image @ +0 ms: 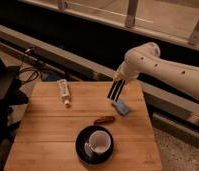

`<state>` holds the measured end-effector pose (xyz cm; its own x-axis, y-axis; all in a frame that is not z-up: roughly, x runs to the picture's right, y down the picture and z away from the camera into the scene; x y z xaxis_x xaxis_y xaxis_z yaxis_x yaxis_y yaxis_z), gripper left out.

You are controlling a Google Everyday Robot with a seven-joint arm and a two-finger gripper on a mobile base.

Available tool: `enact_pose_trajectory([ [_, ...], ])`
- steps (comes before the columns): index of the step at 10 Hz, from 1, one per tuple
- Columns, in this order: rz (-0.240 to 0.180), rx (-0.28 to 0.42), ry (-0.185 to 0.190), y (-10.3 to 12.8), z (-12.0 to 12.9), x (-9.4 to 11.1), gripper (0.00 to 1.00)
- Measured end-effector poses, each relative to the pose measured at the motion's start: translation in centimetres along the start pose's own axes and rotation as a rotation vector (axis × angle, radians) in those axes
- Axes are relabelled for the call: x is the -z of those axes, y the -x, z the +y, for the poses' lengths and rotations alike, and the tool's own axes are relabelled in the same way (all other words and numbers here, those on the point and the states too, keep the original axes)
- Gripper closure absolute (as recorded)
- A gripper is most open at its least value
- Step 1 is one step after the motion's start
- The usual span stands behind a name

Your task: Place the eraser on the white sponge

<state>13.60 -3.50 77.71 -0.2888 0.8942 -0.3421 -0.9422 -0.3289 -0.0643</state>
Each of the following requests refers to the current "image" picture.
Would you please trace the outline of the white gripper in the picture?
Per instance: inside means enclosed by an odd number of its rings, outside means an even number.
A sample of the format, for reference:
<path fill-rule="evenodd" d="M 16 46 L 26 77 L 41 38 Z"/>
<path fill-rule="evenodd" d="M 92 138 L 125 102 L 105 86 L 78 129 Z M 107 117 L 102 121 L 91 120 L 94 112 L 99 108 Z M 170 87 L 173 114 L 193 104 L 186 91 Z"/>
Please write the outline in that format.
<path fill-rule="evenodd" d="M 107 95 L 107 98 L 117 101 L 124 87 L 125 81 L 126 82 L 133 81 L 138 77 L 138 75 L 139 72 L 133 69 L 129 64 L 122 63 L 114 74 L 113 77 L 114 82 Z"/>

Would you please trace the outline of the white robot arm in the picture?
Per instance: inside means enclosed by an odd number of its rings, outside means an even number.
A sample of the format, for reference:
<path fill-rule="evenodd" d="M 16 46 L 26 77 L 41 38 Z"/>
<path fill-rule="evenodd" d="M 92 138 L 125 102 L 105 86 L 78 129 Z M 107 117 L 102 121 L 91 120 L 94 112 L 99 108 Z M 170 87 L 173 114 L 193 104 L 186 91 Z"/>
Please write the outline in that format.
<path fill-rule="evenodd" d="M 164 60 L 160 54 L 160 47 L 154 42 L 129 49 L 113 80 L 129 82 L 143 73 L 199 101 L 199 67 Z"/>

